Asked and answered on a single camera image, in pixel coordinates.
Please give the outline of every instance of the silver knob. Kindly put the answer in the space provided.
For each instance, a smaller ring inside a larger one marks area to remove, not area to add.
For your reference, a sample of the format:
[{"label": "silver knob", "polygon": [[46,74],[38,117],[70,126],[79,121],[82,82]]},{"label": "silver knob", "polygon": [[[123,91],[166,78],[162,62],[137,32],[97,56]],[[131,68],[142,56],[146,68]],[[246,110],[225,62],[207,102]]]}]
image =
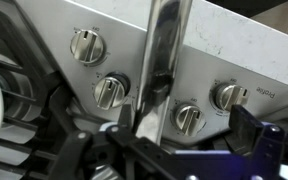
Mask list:
[{"label": "silver knob", "polygon": [[103,78],[97,83],[94,91],[97,106],[108,110],[122,105],[128,90],[128,79],[123,76]]},{"label": "silver knob", "polygon": [[95,32],[81,30],[72,39],[71,52],[74,59],[84,64],[97,65],[103,59],[104,43]]},{"label": "silver knob", "polygon": [[187,136],[195,136],[204,125],[203,113],[198,107],[184,104],[175,113],[174,123]]},{"label": "silver knob", "polygon": [[232,105],[245,105],[250,96],[247,89],[238,85],[221,85],[215,95],[218,108],[231,111]]}]

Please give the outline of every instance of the appliance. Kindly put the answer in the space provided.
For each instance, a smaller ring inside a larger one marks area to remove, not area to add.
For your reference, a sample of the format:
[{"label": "appliance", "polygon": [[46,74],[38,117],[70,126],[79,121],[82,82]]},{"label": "appliance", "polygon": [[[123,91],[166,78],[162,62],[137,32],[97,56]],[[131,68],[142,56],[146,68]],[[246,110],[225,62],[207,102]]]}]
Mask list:
[{"label": "appliance", "polygon": [[[0,86],[7,107],[0,128],[0,179],[27,176],[24,165],[36,157],[54,159],[35,145],[63,142],[61,134],[76,130],[70,124],[93,133],[121,119],[132,126],[143,90],[146,35],[145,29],[68,0],[0,0]],[[288,127],[285,79],[276,81],[187,45],[176,74],[158,128],[161,137],[152,137],[168,151],[196,148],[228,131],[233,104]],[[169,81],[163,72],[158,78]],[[68,125],[58,130],[58,122]],[[56,141],[45,142],[49,136]],[[56,154],[59,147],[52,150]]]}]

